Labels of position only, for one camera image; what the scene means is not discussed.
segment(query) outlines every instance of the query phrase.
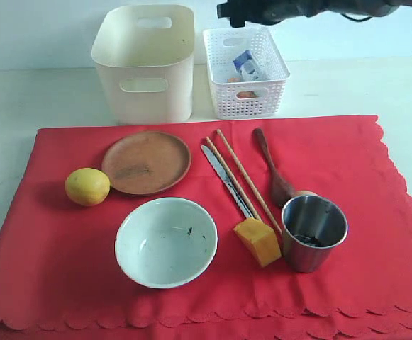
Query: wooden plate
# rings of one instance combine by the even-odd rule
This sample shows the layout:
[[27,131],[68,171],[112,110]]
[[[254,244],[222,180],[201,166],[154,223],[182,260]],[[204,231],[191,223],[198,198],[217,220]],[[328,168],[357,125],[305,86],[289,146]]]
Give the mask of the wooden plate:
[[179,182],[188,172],[191,153],[178,137],[143,131],[124,137],[106,152],[101,170],[123,193],[150,195]]

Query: metal cup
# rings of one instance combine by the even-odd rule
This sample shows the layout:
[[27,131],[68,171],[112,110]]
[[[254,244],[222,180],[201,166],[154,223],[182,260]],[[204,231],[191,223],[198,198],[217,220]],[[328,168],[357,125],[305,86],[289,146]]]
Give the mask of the metal cup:
[[347,236],[340,208],[316,195],[300,195],[283,207],[283,255],[296,271],[311,273]]

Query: white table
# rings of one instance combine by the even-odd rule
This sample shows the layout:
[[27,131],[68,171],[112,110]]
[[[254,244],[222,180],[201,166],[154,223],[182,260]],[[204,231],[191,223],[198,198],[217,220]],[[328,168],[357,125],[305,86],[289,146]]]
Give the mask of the white table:
[[[287,64],[291,78],[277,117],[379,115],[412,195],[412,57]],[[198,66],[191,121],[213,119],[206,68]],[[0,228],[38,128],[113,124],[95,69],[0,72]]]

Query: white storage bin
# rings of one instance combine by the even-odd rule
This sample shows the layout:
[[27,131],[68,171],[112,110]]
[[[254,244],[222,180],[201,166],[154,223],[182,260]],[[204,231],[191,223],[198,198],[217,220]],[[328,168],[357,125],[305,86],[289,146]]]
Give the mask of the white storage bin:
[[122,6],[106,14],[91,57],[117,121],[156,124],[188,119],[193,51],[190,8]]
[[[219,28],[203,33],[213,107],[220,119],[262,118],[279,108],[289,70],[266,27]],[[249,50],[267,75],[266,81],[228,83],[237,77],[233,60]],[[253,91],[258,98],[238,98]]]

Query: knife blade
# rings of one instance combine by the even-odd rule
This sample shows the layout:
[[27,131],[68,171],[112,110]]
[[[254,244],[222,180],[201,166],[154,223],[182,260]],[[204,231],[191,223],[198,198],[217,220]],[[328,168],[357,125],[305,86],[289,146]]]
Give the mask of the knife blade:
[[245,217],[254,217],[248,206],[245,204],[245,201],[240,196],[239,192],[235,188],[231,178],[229,177],[228,173],[226,172],[225,168],[221,165],[218,158],[212,152],[212,150],[207,147],[206,145],[201,145],[201,150],[203,151],[204,155],[206,156],[207,160],[211,164],[212,168],[217,173],[218,177],[222,180],[225,184],[226,188],[228,188],[230,194],[234,198],[234,201],[237,203],[238,207],[242,211]]

